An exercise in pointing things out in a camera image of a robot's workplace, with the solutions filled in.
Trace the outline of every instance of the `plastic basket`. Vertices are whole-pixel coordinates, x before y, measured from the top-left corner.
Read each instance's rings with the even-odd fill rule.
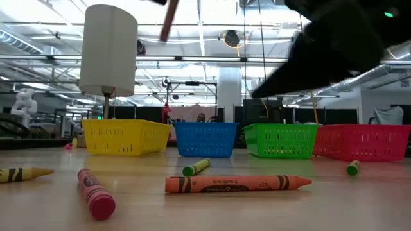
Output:
[[[410,128],[371,124],[322,126],[314,154],[344,161],[401,161]]]
[[[237,123],[174,122],[183,157],[230,157]]]
[[[310,158],[317,125],[252,124],[244,127],[247,150],[261,158]]]
[[[163,151],[170,126],[141,119],[85,119],[87,151],[100,155],[131,155]]]

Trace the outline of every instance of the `white lampshade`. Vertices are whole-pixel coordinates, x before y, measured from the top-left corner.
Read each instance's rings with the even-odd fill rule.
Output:
[[[137,55],[137,21],[115,6],[98,4],[85,12],[80,89],[103,95],[134,94]]]

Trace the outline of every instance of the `green light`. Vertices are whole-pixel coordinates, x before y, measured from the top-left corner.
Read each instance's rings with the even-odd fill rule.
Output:
[[[384,14],[385,14],[385,16],[387,16],[387,17],[394,17],[394,15],[393,15],[392,13],[389,13],[389,12],[385,12]]]

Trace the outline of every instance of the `column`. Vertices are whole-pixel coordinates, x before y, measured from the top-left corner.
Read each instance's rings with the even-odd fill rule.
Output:
[[[217,81],[217,106],[224,108],[225,122],[234,122],[234,106],[241,106],[242,73],[239,67],[220,68]]]

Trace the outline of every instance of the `table surface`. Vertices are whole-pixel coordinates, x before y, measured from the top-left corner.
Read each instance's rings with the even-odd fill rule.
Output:
[[[347,176],[347,162],[260,159],[234,150],[211,159],[201,175],[300,175],[313,183],[299,190],[165,194],[164,178],[201,158],[175,148],[140,157],[88,155],[63,148],[0,151],[0,168],[45,167],[53,175],[0,184],[0,230],[410,230],[411,160],[361,163]],[[89,168],[113,195],[117,208],[95,221],[77,187]]]

